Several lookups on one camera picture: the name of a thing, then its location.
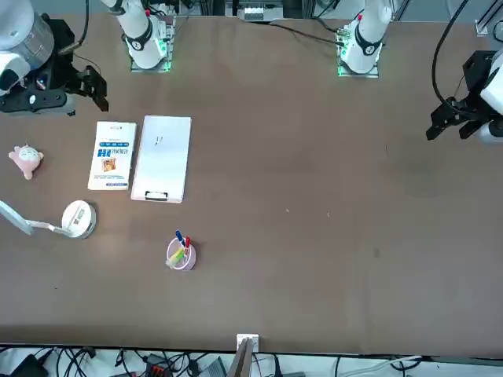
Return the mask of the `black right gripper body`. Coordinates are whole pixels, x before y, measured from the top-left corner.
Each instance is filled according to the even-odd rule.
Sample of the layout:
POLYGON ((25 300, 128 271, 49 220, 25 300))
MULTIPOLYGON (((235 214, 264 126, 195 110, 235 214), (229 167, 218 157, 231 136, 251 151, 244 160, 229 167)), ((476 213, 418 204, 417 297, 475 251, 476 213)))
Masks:
POLYGON ((75 35, 64 20, 42 15, 43 21, 53 33, 54 47, 49 60, 34 70, 29 77, 37 90, 61 89, 66 93, 79 92, 79 71, 73 67, 73 55, 59 55, 63 47, 75 41, 75 35))

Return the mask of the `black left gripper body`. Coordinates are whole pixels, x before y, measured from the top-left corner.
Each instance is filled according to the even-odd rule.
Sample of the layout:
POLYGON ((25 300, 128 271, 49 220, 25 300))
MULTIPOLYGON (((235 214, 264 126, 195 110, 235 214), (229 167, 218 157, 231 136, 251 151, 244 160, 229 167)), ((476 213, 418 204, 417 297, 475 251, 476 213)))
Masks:
POLYGON ((462 103, 498 102, 498 51, 476 50, 463 64, 468 95, 462 103))

